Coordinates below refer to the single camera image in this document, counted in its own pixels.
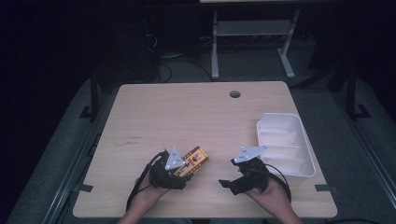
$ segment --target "person's right hand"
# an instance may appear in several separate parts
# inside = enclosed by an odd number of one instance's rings
[[[284,224],[303,223],[294,213],[285,190],[272,178],[265,191],[251,189],[245,192],[270,215]]]

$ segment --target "white plastic organizer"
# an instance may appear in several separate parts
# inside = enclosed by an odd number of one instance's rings
[[[264,163],[275,166],[283,175],[311,177],[315,166],[303,124],[295,114],[266,113],[257,123],[259,146],[269,149],[261,154]],[[277,174],[268,166],[271,173]]]

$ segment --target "yellow box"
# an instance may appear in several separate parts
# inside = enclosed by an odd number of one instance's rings
[[[195,147],[192,151],[183,157],[184,166],[175,171],[175,175],[185,176],[195,173],[205,162],[209,161],[209,157],[200,148]]]

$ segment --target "person's left hand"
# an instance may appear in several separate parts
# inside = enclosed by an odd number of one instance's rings
[[[137,223],[151,208],[157,204],[170,189],[154,188],[149,183],[149,172],[142,181],[139,191],[131,201],[131,206],[119,223]]]

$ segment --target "white desk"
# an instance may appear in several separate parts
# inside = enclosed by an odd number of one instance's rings
[[[239,91],[232,98],[230,91]],[[241,176],[230,159],[241,146],[257,146],[256,123],[266,112],[298,114],[283,82],[124,85],[108,117],[74,207],[76,217],[121,217],[146,164],[164,148],[181,155],[200,146],[210,161],[183,190],[171,190],[147,217],[269,217],[245,194],[233,196],[219,179]],[[300,217],[334,217],[337,209],[315,153],[316,174],[288,178]]]

